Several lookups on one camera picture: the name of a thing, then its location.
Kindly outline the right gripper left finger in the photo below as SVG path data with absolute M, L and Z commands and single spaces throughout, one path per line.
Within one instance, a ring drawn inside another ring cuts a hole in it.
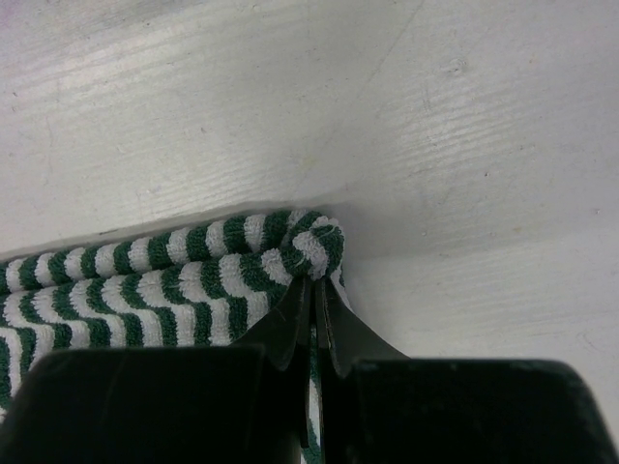
M 276 306 L 232 345 L 261 349 L 275 370 L 308 370 L 310 305 L 311 280 L 295 278 Z

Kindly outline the green white striped towel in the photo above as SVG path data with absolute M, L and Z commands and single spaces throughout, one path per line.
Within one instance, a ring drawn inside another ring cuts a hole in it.
M 296 210 L 5 261 L 1 403 L 52 349 L 226 345 L 294 277 L 339 277 L 343 249 L 336 220 Z

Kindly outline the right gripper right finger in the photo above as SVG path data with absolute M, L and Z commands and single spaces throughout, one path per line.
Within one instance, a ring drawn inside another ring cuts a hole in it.
M 314 284 L 318 364 L 323 377 L 345 378 L 357 362 L 407 360 L 345 303 L 330 279 Z

